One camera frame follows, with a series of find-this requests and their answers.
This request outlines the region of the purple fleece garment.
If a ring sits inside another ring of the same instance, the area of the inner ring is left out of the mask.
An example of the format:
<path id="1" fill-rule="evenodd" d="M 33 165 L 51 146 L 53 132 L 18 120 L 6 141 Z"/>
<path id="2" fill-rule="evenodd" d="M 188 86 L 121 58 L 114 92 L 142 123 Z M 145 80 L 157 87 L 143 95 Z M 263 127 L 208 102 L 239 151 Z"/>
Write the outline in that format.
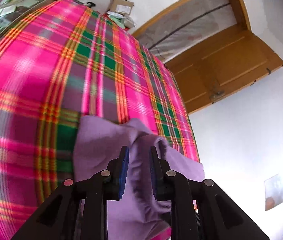
<path id="1" fill-rule="evenodd" d="M 115 124 L 97 116 L 80 120 L 73 152 L 76 181 L 89 179 L 106 169 L 121 148 L 129 149 L 129 164 L 124 195 L 108 203 L 109 239 L 167 239 L 169 224 L 163 217 L 171 210 L 170 202 L 155 200 L 151 183 L 149 152 L 156 147 L 160 159 L 170 168 L 195 181 L 204 179 L 203 165 L 170 147 L 167 140 L 152 133 L 139 119 Z"/>

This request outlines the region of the printed cardboard box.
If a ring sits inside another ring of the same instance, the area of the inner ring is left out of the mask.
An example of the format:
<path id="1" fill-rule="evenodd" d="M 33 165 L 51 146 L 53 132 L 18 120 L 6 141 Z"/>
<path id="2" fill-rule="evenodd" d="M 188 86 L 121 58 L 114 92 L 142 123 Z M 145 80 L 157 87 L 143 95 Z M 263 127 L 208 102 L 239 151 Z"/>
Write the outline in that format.
<path id="1" fill-rule="evenodd" d="M 265 210 L 283 203 L 283 174 L 265 180 Z"/>

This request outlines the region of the pink plaid bed sheet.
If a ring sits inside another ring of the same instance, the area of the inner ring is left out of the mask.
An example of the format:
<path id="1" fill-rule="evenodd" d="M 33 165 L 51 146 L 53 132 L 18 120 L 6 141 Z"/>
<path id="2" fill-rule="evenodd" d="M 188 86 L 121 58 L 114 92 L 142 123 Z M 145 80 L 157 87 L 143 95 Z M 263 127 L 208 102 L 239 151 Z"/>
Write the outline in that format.
<path id="1" fill-rule="evenodd" d="M 0 239 L 73 175 L 80 118 L 140 119 L 199 161 L 173 74 L 132 35 L 73 0 L 31 13 L 0 41 Z"/>

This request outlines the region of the wooden door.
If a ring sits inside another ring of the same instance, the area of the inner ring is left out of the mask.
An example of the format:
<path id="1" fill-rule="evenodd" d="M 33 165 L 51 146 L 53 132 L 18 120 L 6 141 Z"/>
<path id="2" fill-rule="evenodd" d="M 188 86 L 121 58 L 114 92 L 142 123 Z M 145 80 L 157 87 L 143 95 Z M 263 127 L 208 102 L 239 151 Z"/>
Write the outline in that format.
<path id="1" fill-rule="evenodd" d="M 166 63 L 191 114 L 254 84 L 283 66 L 258 36 L 239 24 L 192 46 Z"/>

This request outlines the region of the plastic door curtain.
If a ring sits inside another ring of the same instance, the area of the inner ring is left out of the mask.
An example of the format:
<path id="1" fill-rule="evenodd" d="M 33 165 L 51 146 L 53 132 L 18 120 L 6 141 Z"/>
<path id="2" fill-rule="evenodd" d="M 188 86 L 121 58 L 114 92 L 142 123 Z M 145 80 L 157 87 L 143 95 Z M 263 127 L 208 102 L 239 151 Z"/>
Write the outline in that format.
<path id="1" fill-rule="evenodd" d="M 166 63 L 236 23 L 229 0 L 190 0 L 147 27 L 136 39 Z"/>

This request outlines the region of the brown cardboard box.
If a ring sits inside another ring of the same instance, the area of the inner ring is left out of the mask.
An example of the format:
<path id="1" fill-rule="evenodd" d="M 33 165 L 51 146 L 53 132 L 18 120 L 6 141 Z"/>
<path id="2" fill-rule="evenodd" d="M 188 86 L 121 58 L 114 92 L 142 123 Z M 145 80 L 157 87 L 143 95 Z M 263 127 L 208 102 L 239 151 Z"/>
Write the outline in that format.
<path id="1" fill-rule="evenodd" d="M 128 0 L 110 0 L 108 11 L 116 12 L 124 16 L 129 16 L 134 7 L 134 3 Z"/>

